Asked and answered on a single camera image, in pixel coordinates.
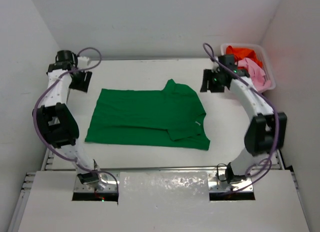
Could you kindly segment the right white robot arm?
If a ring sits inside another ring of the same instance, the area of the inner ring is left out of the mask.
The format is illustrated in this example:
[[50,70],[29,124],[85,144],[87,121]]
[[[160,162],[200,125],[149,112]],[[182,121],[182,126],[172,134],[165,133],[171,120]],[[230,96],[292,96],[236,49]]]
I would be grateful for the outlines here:
[[247,69],[236,66],[233,55],[211,59],[212,69],[203,71],[201,92],[233,93],[249,118],[244,135],[244,149],[226,166],[225,180],[235,183],[245,180],[251,168],[259,162],[267,163],[272,154],[284,144],[287,116],[277,112],[258,92]]

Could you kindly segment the green t shirt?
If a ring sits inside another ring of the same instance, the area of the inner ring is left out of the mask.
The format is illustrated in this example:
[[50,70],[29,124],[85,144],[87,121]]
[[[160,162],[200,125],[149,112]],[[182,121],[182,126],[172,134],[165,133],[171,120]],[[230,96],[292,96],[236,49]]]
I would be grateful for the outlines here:
[[205,117],[198,94],[173,79],[162,90],[102,89],[85,142],[207,151]]

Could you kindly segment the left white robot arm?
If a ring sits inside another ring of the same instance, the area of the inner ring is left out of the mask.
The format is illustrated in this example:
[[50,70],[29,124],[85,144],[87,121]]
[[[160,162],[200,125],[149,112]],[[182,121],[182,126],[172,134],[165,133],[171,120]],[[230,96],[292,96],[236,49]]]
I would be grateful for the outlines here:
[[58,157],[69,161],[83,185],[101,181],[98,166],[81,148],[78,124],[67,107],[71,89],[87,92],[92,72],[90,60],[69,50],[60,50],[47,70],[47,90],[32,111],[35,131],[45,146]]

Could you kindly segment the pink t shirt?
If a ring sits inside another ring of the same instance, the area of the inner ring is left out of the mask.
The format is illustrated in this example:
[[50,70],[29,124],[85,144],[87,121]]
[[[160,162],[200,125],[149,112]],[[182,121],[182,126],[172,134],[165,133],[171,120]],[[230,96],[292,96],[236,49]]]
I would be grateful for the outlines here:
[[250,58],[244,58],[238,61],[237,64],[238,67],[248,70],[250,78],[258,92],[262,93],[271,87],[272,83],[267,79],[265,71],[253,60]]

